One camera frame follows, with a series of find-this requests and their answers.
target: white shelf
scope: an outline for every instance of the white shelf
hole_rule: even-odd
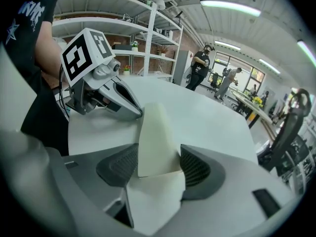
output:
[[[142,35],[138,35],[137,38],[144,40]],[[173,41],[172,39],[159,34],[157,32],[153,32],[153,37],[152,37],[152,43],[159,44],[159,45],[176,45],[179,46],[179,43]]]
[[[112,49],[112,51],[116,56],[129,56],[129,55],[142,56],[142,57],[146,56],[146,54],[143,52],[134,52],[134,51],[130,51],[130,50]],[[172,62],[176,61],[175,59],[163,57],[163,56],[156,55],[156,54],[150,54],[150,58],[161,59],[161,60],[172,61]]]
[[[171,59],[171,58],[168,58],[168,57],[163,57],[163,56],[156,55],[156,54],[150,54],[150,58],[161,59],[161,60],[166,60],[166,61],[173,61],[173,62],[176,61],[175,59]]]
[[[75,36],[84,28],[91,28],[104,33],[133,35],[147,32],[148,28],[113,18],[79,17],[62,19],[53,22],[54,37]]]
[[[148,23],[150,17],[150,11],[143,12],[138,19],[145,23]],[[154,22],[154,27],[163,29],[163,30],[181,30],[181,27],[177,25],[172,19],[168,18],[167,16],[163,15],[161,12],[156,12],[156,18]]]
[[[155,71],[148,71],[148,77],[156,77],[156,78],[170,78],[172,75],[166,73],[157,73]]]
[[[76,14],[78,12],[114,13],[123,15],[127,13],[135,17],[152,8],[138,0],[58,0],[55,7],[55,16]]]
[[[117,56],[129,56],[129,55],[134,55],[134,56],[145,56],[146,54],[143,52],[134,52],[130,50],[119,50],[119,49],[112,49],[113,53]]]
[[[100,17],[72,17],[67,16],[85,13],[94,13]],[[122,17],[126,13],[130,17],[138,16],[138,20],[145,19],[148,27],[133,24],[112,17]],[[173,78],[174,70],[177,63],[177,57],[180,49],[183,26],[179,27],[170,17],[157,11],[157,5],[152,7],[141,3],[138,0],[58,0],[55,10],[55,17],[63,17],[66,19],[56,20],[53,22],[52,32],[54,37],[66,38],[74,37],[84,28],[91,28],[103,32],[108,35],[120,35],[130,37],[135,35],[142,40],[146,39],[145,52],[133,52],[128,50],[113,50],[117,56],[139,56],[144,58],[144,71],[148,72],[150,59],[160,59],[173,62],[171,75],[165,73],[149,72],[148,76],[156,78]],[[178,43],[174,40],[154,32],[154,27],[163,30],[179,30]],[[157,45],[175,45],[176,51],[174,59],[151,54],[151,46]]]

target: person's arm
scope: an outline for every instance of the person's arm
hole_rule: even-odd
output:
[[[35,46],[35,60],[44,72],[59,79],[61,48],[52,38],[52,22],[57,0],[49,1],[50,3],[46,6],[44,11],[43,22],[40,26],[39,36]]]
[[[61,48],[52,37],[52,24],[43,21],[35,46],[35,60],[47,74],[59,79]]]
[[[197,52],[196,54],[195,54],[195,56],[193,57],[193,60],[195,61],[195,62],[198,62],[198,63],[201,63],[203,66],[206,66],[206,62],[205,61],[203,61],[203,60],[201,60],[201,54],[202,54],[202,52]]]

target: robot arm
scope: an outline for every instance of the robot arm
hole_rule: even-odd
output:
[[[119,78],[120,62],[114,57],[102,32],[85,28],[74,37],[61,54],[71,87],[67,106],[82,115],[101,106],[118,119],[142,116],[133,92]]]

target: potted plant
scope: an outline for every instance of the potted plant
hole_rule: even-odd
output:
[[[168,51],[168,47],[166,45],[162,45],[159,49],[160,56],[165,57],[167,51]]]
[[[130,75],[130,66],[129,65],[125,65],[123,75],[125,75],[125,76]]]
[[[262,99],[261,99],[260,97],[255,97],[255,98],[252,100],[252,103],[253,103],[253,105],[254,105],[256,108],[263,107],[263,105],[262,105]]]
[[[134,41],[133,43],[131,43],[131,45],[132,45],[132,51],[138,52],[138,42]]]

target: star print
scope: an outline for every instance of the star print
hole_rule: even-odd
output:
[[[19,25],[15,23],[15,19],[12,22],[12,25],[6,30],[8,32],[8,36],[6,37],[5,44],[7,45],[10,39],[16,40],[14,36],[15,30],[18,28]]]
[[[35,25],[36,25],[36,22],[35,22],[35,19],[34,20],[31,20],[31,26],[33,26],[33,32],[35,31]]]

